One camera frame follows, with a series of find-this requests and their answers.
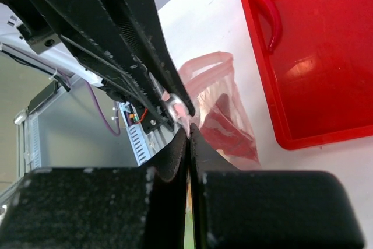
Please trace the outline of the clear zip top bag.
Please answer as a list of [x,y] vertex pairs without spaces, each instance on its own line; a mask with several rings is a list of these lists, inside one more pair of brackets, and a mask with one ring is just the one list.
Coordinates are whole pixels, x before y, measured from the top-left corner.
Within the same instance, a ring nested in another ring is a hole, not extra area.
[[191,170],[259,170],[256,140],[234,80],[233,55],[206,54],[184,63],[178,73],[195,113],[175,94],[165,92],[163,99],[189,138]]

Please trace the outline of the red plastic tray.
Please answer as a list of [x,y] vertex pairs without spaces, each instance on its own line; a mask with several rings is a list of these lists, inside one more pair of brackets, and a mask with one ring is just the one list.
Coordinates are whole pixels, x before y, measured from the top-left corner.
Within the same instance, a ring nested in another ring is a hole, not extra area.
[[274,0],[283,34],[241,0],[277,143],[288,150],[372,135],[372,0]]

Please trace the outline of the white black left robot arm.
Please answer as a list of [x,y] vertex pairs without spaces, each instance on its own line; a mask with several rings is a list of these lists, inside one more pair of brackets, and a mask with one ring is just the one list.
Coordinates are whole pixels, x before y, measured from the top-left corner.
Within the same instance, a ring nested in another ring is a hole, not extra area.
[[144,108],[169,130],[195,114],[154,0],[1,0],[1,46]]

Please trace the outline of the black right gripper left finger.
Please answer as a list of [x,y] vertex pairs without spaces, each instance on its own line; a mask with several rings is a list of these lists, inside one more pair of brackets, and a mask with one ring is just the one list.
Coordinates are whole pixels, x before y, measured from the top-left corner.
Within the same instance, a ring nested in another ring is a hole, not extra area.
[[18,185],[2,248],[182,248],[187,136],[139,167],[43,168]]

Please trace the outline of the red chili pepper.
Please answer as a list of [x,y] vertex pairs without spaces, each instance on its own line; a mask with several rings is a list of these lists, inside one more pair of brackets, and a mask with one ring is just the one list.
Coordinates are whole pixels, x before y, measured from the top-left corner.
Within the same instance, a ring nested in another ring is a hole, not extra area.
[[283,24],[280,12],[274,0],[253,0],[253,2],[270,24],[271,37],[268,42],[267,50],[269,53],[272,53],[280,42],[283,34]]

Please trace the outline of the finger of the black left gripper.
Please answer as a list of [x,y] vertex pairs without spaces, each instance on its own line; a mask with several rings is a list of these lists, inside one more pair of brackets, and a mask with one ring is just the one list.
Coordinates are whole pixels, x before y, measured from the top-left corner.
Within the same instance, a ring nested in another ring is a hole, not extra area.
[[23,22],[28,43],[62,43],[85,70],[103,79],[116,101],[143,107],[157,123],[174,126],[162,98],[165,88],[125,44],[100,0],[1,0]]
[[190,115],[195,107],[168,52],[154,0],[100,0],[130,52],[169,93],[178,96]]

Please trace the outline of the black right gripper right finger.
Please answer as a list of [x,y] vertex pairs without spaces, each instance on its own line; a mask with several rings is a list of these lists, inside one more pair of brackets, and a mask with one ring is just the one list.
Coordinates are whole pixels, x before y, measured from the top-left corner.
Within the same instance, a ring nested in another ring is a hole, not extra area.
[[189,139],[196,248],[363,248],[336,176],[318,170],[242,171],[196,125]]

